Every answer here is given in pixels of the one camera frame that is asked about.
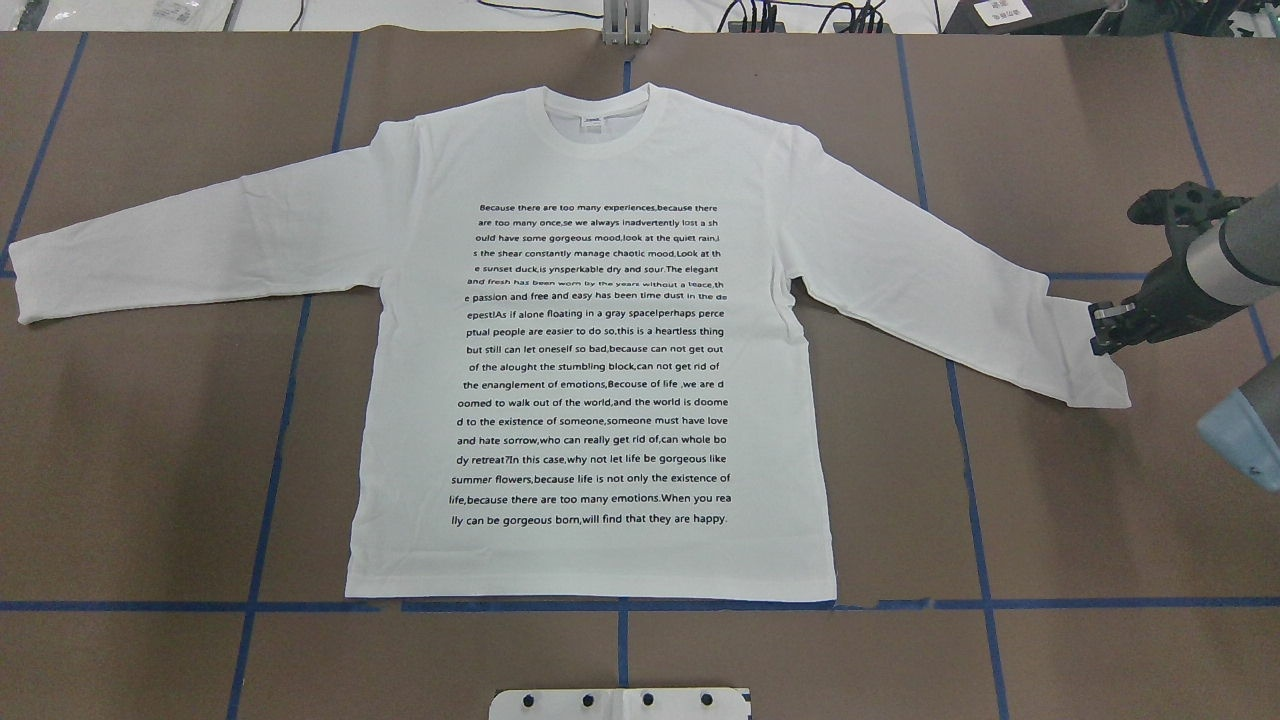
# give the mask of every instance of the brown table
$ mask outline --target brown table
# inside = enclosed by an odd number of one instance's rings
[[[1053,292],[1117,300],[1166,255],[1130,200],[1206,170],[1230,193],[1280,179],[1261,140],[1280,90],[1249,82],[1277,61],[1275,42],[1181,37],[6,33],[0,217],[23,238],[360,146],[384,119],[653,81],[804,124]],[[6,720],[480,719],[504,688],[620,684],[749,687],[755,717],[788,720],[1280,707],[1280,498],[1194,432],[1280,343],[1280,299],[1121,352],[1128,411],[801,299],[836,606],[402,603],[342,597],[375,292],[23,328],[12,278]]]

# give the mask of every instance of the white long-sleeve shirt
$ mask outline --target white long-sleeve shirt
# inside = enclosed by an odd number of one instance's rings
[[[653,85],[384,123],[12,255],[22,323],[380,290],[352,597],[835,597],[796,277],[979,372],[1129,404],[1044,275],[799,127]]]

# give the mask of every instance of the shirt's right sleeve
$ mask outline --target shirt's right sleeve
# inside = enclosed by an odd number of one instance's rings
[[[129,307],[378,287],[403,249],[419,127],[10,246],[23,324]]]
[[[787,128],[781,255],[814,299],[978,372],[1076,407],[1128,407],[1089,346],[1088,304],[1020,268]]]

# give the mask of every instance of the metal bracket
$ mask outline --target metal bracket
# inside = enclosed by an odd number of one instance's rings
[[[649,42],[649,0],[604,0],[605,45]]]

